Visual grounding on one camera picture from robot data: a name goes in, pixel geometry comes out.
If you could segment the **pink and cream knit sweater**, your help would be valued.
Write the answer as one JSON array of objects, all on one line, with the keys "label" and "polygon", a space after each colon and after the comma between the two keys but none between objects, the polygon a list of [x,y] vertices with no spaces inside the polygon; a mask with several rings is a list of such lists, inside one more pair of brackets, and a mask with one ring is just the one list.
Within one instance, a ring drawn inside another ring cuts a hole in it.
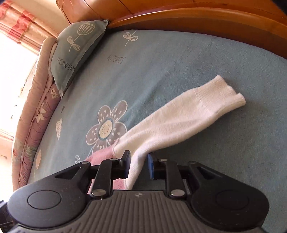
[{"label": "pink and cream knit sweater", "polygon": [[94,152],[86,160],[99,165],[103,160],[121,158],[124,151],[130,151],[128,178],[114,181],[116,189],[130,190],[149,153],[189,139],[245,103],[244,96],[217,75],[203,86],[177,96],[123,136],[117,136],[111,146]]}]

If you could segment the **pink floral folded quilt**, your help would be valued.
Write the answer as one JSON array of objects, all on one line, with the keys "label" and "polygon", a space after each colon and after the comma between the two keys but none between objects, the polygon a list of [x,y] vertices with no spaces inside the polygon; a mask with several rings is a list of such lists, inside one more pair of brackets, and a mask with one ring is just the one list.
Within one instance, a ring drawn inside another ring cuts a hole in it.
[{"label": "pink floral folded quilt", "polygon": [[12,150],[13,190],[25,186],[31,173],[39,144],[55,111],[60,96],[51,74],[51,59],[57,47],[54,37],[47,37],[40,49],[32,82],[19,116]]}]

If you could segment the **blue floral bed sheet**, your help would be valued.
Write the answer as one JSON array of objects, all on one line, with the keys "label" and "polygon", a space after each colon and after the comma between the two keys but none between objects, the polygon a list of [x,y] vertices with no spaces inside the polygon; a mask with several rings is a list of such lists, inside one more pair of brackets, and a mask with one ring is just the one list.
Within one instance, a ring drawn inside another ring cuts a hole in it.
[{"label": "blue floral bed sheet", "polygon": [[28,181],[86,159],[101,107],[124,106],[131,129],[183,92],[220,75],[246,105],[186,141],[156,152],[200,162],[261,190],[267,232],[286,232],[286,60],[244,43],[203,34],[126,31],[104,37],[55,109]]}]

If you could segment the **blue-green flowers pillow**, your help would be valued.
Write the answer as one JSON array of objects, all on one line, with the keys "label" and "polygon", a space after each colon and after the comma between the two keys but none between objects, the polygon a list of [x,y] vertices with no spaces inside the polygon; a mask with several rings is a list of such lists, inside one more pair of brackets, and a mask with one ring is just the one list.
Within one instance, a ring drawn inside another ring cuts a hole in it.
[{"label": "blue-green flowers pillow", "polygon": [[107,19],[81,21],[68,26],[58,36],[51,73],[61,97],[104,36],[108,24]]}]

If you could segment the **pink striped curtain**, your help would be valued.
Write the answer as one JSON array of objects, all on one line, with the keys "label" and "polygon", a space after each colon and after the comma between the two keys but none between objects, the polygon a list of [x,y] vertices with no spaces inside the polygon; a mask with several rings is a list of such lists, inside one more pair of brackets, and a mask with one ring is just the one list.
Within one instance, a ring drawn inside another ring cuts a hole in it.
[{"label": "pink striped curtain", "polygon": [[13,1],[1,1],[1,33],[35,54],[47,37],[58,37],[58,32]]}]

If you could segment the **orange wooden headboard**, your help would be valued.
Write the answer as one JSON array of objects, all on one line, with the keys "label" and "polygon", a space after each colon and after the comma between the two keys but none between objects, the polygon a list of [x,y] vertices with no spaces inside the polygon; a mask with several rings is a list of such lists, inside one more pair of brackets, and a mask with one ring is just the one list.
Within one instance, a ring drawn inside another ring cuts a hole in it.
[{"label": "orange wooden headboard", "polygon": [[286,57],[286,1],[57,1],[73,24],[109,21],[109,29],[195,32],[236,40]]}]

